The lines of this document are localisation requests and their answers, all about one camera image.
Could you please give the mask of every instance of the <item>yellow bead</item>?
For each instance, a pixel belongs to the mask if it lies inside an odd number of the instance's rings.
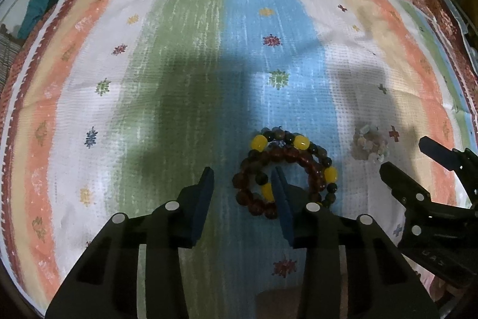
[[[335,183],[338,178],[337,169],[335,169],[333,166],[329,166],[324,170],[324,176],[328,183]]]
[[[307,150],[310,145],[309,138],[298,135],[294,138],[294,146],[300,150]]]
[[[262,152],[267,146],[267,144],[267,138],[264,137],[262,134],[259,134],[252,139],[252,142],[250,143],[250,148]]]
[[[268,202],[274,201],[274,195],[272,194],[271,183],[261,185],[261,192],[262,192],[262,196],[264,197],[264,199],[266,199],[266,201]]]

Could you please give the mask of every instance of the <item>bedsheet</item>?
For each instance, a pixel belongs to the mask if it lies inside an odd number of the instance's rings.
[[[357,145],[365,125],[434,201],[469,206],[418,140],[476,152],[476,108],[440,27],[408,0],[60,0],[43,23],[0,101],[1,258],[40,312],[113,213],[150,213],[211,166],[202,239],[180,252],[190,315],[268,317],[264,294],[300,285],[305,252],[235,201],[265,126],[325,147],[333,212],[369,213],[395,243],[404,208]]]

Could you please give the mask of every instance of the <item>blue stripe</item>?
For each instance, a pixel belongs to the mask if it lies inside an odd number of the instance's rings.
[[[247,156],[250,139],[264,126],[302,133],[328,150],[339,172],[341,153],[325,50],[300,0],[225,0],[224,7],[219,69],[223,109],[217,131],[224,140],[220,154],[228,156],[228,163],[216,172],[216,207],[224,221],[218,266],[225,278],[225,317],[253,318],[257,294],[300,285],[305,252],[288,247],[277,220],[254,218],[236,204],[230,180]],[[260,16],[265,7],[274,14]],[[264,45],[270,34],[281,45]],[[275,70],[290,74],[288,85],[279,90],[269,84]],[[307,187],[302,168],[288,166],[285,173],[289,183]],[[334,211],[340,210],[341,192]],[[297,271],[285,278],[273,276],[273,263],[284,256],[297,260]]]
[[[457,104],[458,109],[460,111],[464,112],[463,116],[465,117],[465,121],[467,123],[467,128],[468,128],[467,133],[468,133],[468,138],[469,138],[470,149],[474,153],[478,153],[477,140],[474,136],[475,127],[473,126],[473,123],[472,123],[472,118],[471,118],[471,114],[470,114],[469,109],[468,109],[467,102],[466,102],[466,100],[463,96],[463,90],[461,89],[460,83],[458,82],[458,77],[456,76],[455,71],[453,70],[453,68],[450,64],[450,59],[446,55],[445,49],[443,48],[442,43],[438,40],[435,32],[432,30],[428,21],[426,21],[425,17],[422,15],[422,13],[419,12],[419,11],[416,11],[416,14],[419,17],[420,21],[422,22],[423,26],[430,32],[431,36],[433,37],[433,41],[434,41],[435,45],[437,46],[438,51],[440,52],[440,56],[442,57],[443,62],[446,65],[446,69],[448,70],[448,73],[450,75],[452,86],[453,86],[453,88],[455,88],[455,90],[456,90],[456,92],[459,96],[459,102],[455,102],[455,103]]]

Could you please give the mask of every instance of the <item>green stripe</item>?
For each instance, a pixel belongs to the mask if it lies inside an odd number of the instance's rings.
[[[130,59],[112,128],[124,155],[113,176],[110,211],[150,213],[214,165],[221,9],[222,0],[155,1]],[[222,317],[216,298],[221,293],[214,290],[221,288],[213,269],[214,218],[209,213],[200,243],[181,251],[191,318]]]
[[[450,92],[451,98],[453,99],[453,107],[457,107],[458,109],[458,110],[453,110],[453,115],[458,124],[458,128],[460,129],[461,142],[462,142],[463,148],[470,148],[471,146],[470,138],[468,136],[469,130],[467,127],[467,123],[465,121],[465,115],[469,115],[469,113],[467,113],[468,108],[462,107],[460,97],[458,96],[458,91],[453,86],[451,75],[448,71],[448,68],[445,65],[445,61],[443,57],[441,56],[440,51],[438,50],[438,47],[436,46],[432,33],[428,30],[428,27],[426,27],[423,24],[420,17],[417,15],[417,12],[410,4],[408,4],[405,1],[401,1],[401,5],[405,9],[405,11],[410,15],[410,17],[412,17],[417,27],[422,28],[420,30],[422,40],[425,43],[425,46],[427,47],[428,51],[432,55],[432,58],[435,61],[435,64],[438,67],[438,70],[440,71],[441,75],[445,79],[446,88]]]

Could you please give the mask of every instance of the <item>orange stripe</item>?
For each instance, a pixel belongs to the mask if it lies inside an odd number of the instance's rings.
[[[65,80],[70,75],[74,59],[78,55],[85,39],[89,35],[92,27],[104,13],[110,0],[94,0],[89,4],[86,12],[78,18],[77,22],[82,21],[82,29],[79,31],[75,24],[69,29],[58,43],[58,48],[64,50],[57,51],[57,57],[45,77],[39,81],[37,86],[41,86],[36,101],[35,110],[31,116],[32,124],[30,126],[29,152],[25,171],[25,209],[28,222],[32,224],[30,232],[30,251],[34,260],[37,262],[38,274],[41,284],[45,288],[47,299],[51,301],[54,294],[61,284],[61,280],[56,265],[53,241],[53,226],[51,224],[52,209],[48,198],[47,188],[54,188],[55,183],[48,183],[48,157],[52,146],[53,135],[56,125],[56,107],[60,92]],[[42,99],[45,91],[51,86],[56,86],[58,93],[53,93],[53,97],[48,100]],[[43,183],[42,190],[35,191],[34,183]],[[59,188],[59,191],[68,191],[69,188]],[[42,224],[34,221],[37,217],[42,218]],[[37,235],[45,229],[44,242]]]
[[[424,107],[430,134],[426,134],[434,140],[451,149],[454,147],[453,133],[444,136],[443,128],[452,129],[451,122],[443,108],[443,98],[436,76],[427,58],[420,50],[410,32],[405,27],[400,15],[388,0],[372,0],[381,10],[382,17],[387,21],[390,30],[400,40],[405,49],[406,58],[413,70],[418,74],[421,81],[420,98]],[[432,172],[435,184],[435,193],[431,194],[435,202],[450,205],[456,204],[455,177],[452,172],[446,171],[438,163],[432,161]]]

